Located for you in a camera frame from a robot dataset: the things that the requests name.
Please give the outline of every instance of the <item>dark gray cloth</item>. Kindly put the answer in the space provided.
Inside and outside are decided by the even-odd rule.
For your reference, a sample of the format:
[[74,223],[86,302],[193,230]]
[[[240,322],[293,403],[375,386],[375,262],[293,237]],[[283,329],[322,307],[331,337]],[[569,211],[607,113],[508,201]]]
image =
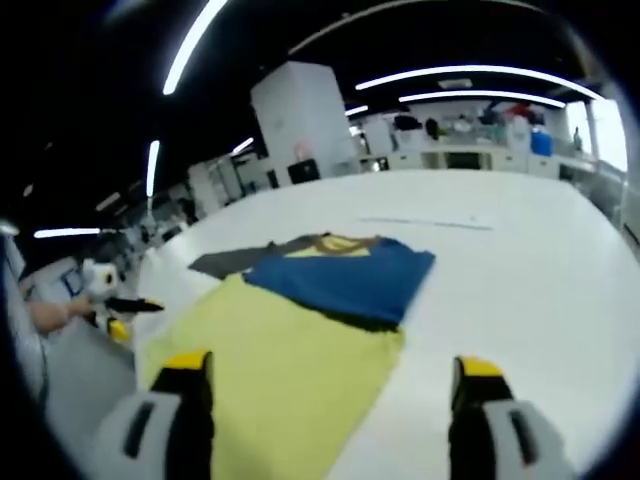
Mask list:
[[224,280],[227,275],[253,267],[268,255],[287,255],[312,247],[324,235],[302,235],[290,242],[269,243],[264,247],[242,248],[226,252],[209,253],[198,258],[189,268]]

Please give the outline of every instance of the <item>table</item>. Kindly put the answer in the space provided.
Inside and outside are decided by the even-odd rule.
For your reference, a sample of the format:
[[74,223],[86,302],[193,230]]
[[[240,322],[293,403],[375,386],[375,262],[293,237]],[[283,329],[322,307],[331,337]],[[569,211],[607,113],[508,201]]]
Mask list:
[[186,269],[200,255],[327,231],[381,234],[437,255],[405,319],[399,364],[331,480],[447,478],[459,354],[497,363],[558,429],[578,472],[607,446],[638,378],[640,268],[575,189],[527,175],[371,173],[227,207],[147,253],[139,293],[167,311],[135,320],[137,362],[141,345],[218,284]]

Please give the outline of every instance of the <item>yellow cloth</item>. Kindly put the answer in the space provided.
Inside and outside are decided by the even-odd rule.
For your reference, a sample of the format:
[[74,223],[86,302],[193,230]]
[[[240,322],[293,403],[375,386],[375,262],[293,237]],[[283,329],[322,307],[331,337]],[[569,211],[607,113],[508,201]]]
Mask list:
[[402,345],[400,332],[344,325],[237,274],[149,342],[143,371],[151,384],[170,357],[210,349],[213,478],[315,480],[367,414]]

